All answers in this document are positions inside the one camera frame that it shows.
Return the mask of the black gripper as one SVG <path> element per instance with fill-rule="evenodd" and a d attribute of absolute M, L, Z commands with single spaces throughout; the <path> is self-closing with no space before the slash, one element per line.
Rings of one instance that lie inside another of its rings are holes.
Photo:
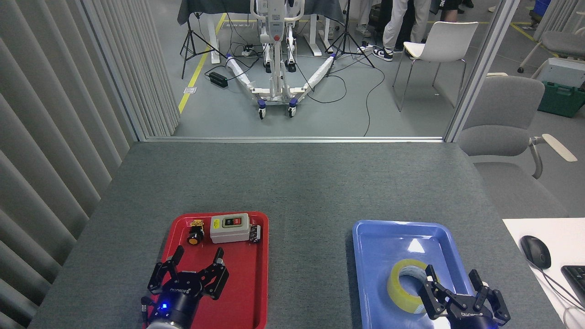
<path fill-rule="evenodd" d="M 445 289 L 432 265 L 427 265 L 425 274 L 420 298 L 431 320 L 437 320 L 443 312 L 447 312 L 445 316 L 452 329 L 495 329 L 510 320 L 502 293 L 484 283 L 476 269 L 469 273 L 475 296 L 454 294 Z"/>
<path fill-rule="evenodd" d="M 193 321 L 202 295 L 219 300 L 229 278 L 229 271 L 223 260 L 223 248 L 217 248 L 214 259 L 201 271 L 180 271 L 177 265 L 184 254 L 179 245 L 173 256 L 165 262 L 155 264 L 148 283 L 148 290 L 158 294 L 150 315 L 150 321 Z M 163 284 L 169 273 L 170 279 Z"/>

